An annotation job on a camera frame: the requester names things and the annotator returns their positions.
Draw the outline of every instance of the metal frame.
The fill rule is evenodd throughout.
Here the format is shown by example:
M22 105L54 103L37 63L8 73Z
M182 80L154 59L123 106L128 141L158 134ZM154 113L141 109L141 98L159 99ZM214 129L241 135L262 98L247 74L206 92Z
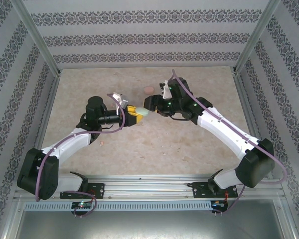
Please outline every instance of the metal frame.
M241 81L240 75L239 75L239 73L236 74L232 67L231 67L231 71L232 71L233 79L234 79L234 82L235 82L235 85L236 85L236 89L237 89L238 97L239 97L239 100L240 100L240 104L243 108L243 112L244 112L244 115L245 115L245 118L246 118L249 133L250 133L251 136L254 136L256 138L260 138L260 135L259 135L258 130L257 130L256 122L255 122L255 119L253 117L253 113L251 111L251 107L248 104L247 95L246 95L246 92L244 90L243 83Z
M240 72L242 68L244 67L244 64L246 63L248 57L250 56L251 52L254 49L254 46L259 40L259 37L263 33L264 29L266 28L266 25L268 24L271 16L275 12L278 4L280 3L280 0L269 0L266 8L263 11L263 14L261 14L257 25L253 31L253 33L250 35L246 46L244 47L242 53L240 54L237 64L235 66L235 71Z
M144 175L144 176L88 176L91 183L104 183L104 199L98 200L100 204L119 203L141 203L143 205L153 203L210 203L210 198L195 199L192 189L187 187L187 183L201 181L205 182L209 178L207 175ZM298 239L299 235L291 216L286 196L281 184L267 185L258 184L255 188L247 188L241 200L267 199L274 202L277 217L281 229L286 239ZM58 194L46 202L74 202L79 200L61 200ZM35 202L34 196L26 191L18 189L13 197L12 206L1 239L14 239L17 236L18 228L21 224L25 207L29 203ZM191 210L209 210L209 208L191 208ZM58 211L51 207L40 211Z
M58 68L49 48L47 47L43 37L41 36L38 28L36 27L30 13L24 5L23 0L11 0L13 8L18 13L26 29L30 33L34 43L37 45L44 60L48 64L54 76L58 76L60 69Z
M42 148L45 132L46 132L46 129L48 127L48 123L49 123L50 115L51 115L51 112L52 112L56 92L58 90L58 86L59 86L59 83L60 83L61 75L62 75L62 70L60 71L59 75L57 76L57 78L54 81L54 85L53 85L53 88L52 88L52 91L51 91L51 95L48 99L48 104L47 104L46 110L44 112L43 122L42 122L41 128L39 130L38 138L35 142L35 146L34 146L35 148Z

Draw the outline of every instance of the black cable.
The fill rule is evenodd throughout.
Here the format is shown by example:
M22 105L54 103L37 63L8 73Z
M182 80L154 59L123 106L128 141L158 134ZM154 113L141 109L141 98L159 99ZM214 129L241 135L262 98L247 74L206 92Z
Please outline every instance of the black cable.
M113 125L114 125L114 124L112 124L112 125L111 125L111 127L108 127L108 128L102 128L102 129L110 129L110 128L112 128L112 127L113 127Z
M172 116L169 116L172 120L176 120L176 121L189 121L189 119L175 119Z

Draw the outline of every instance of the white plastic part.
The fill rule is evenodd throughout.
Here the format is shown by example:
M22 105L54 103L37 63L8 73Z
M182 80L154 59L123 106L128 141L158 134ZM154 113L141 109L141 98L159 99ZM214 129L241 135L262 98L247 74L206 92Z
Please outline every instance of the white plastic part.
M226 121L235 129L237 129L246 138L248 138L248 141L252 141L253 143L258 144L257 138L250 136L249 134L243 132L241 129L229 122L217 111L215 107L209 107L208 109L212 111L214 114L217 114L219 117L221 117L221 121ZM217 120L207 111L203 111L203 115L198 117L197 124L202 128L205 128L208 131L210 131L213 135L219 138L225 145L227 145L235 153L240 162L246 155L246 150L251 150L254 147L251 144L247 143L247 141L245 141L241 136L237 135L233 130L231 130L221 121ZM226 189L233 185L242 184L242 182L236 176L235 168L226 169L219 172L214 177L215 183L222 189Z
M115 100L117 100L120 105L122 106L123 109L125 109L125 107L127 106L128 104L128 99L125 95L120 95L118 93L113 93L113 97ZM120 107L118 105L116 105L116 115L118 116L119 115L119 110L120 110Z
M59 183L55 192L78 191L81 187L82 181L81 177L73 173L61 174L59 175Z
M220 171L214 177L214 182L222 189L226 189L230 186L242 184L242 182L236 176L235 168Z
M239 132L241 132L245 137L248 138L248 141L252 141L255 144L258 144L258 139L255 137L250 136L249 134L243 132L241 129L236 127L234 124L229 122L225 119L215 107L208 108L213 113L217 114L218 116L222 117L223 121L226 121ZM203 115L198 117L197 124L202 128L207 129L217 138L219 138L225 145L227 145L238 157L239 160L242 160L243 157L246 155L245 151L247 149L251 150L254 147L247 143L242 137L237 135L234 131L232 131L229 127L227 127L224 123L218 121L215 117L213 117L207 111L203 111Z
M168 81L166 80L165 82L165 85L163 87L163 99L171 99L172 96L171 96L171 92L170 92L170 89L169 89L169 86L168 86Z
M82 128L75 128L69 135L77 134L79 132L86 131ZM60 146L55 149L50 156L56 156L59 159L59 167L64 163L69 157L71 157L79 149L88 146L90 144L91 135L89 133L76 135L63 142ZM47 154L50 149L52 149L55 144L50 147L46 147L43 150L43 153Z

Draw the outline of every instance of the black mounting plate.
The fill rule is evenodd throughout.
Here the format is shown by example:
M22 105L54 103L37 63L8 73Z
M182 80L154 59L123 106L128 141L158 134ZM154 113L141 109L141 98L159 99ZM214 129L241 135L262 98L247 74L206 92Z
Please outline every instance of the black mounting plate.
M103 199L104 183L89 183L86 192L93 194L96 199ZM82 194L61 192L60 199L91 199L91 197Z
M226 192L228 193L228 198L238 197L236 186L228 187L214 195L208 188L208 182L193 182L187 185L192 188L194 198L225 198Z
M221 212L225 212L225 211L227 211L227 209L228 209L228 203L225 202L225 201L220 202L220 203L223 203L223 204L224 204L223 207L220 206L220 205L215 205L215 204L219 203L219 201L210 201L210 202L211 202L211 205L212 205L211 208L212 208L212 209L216 209L216 210L212 210L212 211L211 211L212 213L220 213L219 211L221 211Z

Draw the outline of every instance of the black joint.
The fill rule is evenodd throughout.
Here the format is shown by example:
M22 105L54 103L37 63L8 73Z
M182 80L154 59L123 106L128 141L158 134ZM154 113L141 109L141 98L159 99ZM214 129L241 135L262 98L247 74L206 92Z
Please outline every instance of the black joint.
M35 148L30 149L24 159L19 177L18 187L35 195L38 169L45 154ZM55 156L49 156L44 164L40 178L39 198L49 199L58 186L59 160Z
M163 96L161 95L154 95L149 96L144 100L144 108L154 112L158 106L163 103Z
M128 112L125 112L125 124L124 127L130 127L137 123L137 117L130 115Z
M266 152L274 155L273 144L264 139L258 146ZM275 167L275 162L257 148L246 150L246 155L235 169L237 178L247 187L254 188Z
M165 86L165 83L160 83L160 84L159 84L159 87L160 87L161 89L164 89L164 86Z
M213 193L213 195L216 195L217 193L219 193L220 191L222 191L222 189L215 183L214 178L215 176L222 171L223 169L220 169L219 171L217 171L216 173L214 173L209 179L208 179L208 188L209 190Z

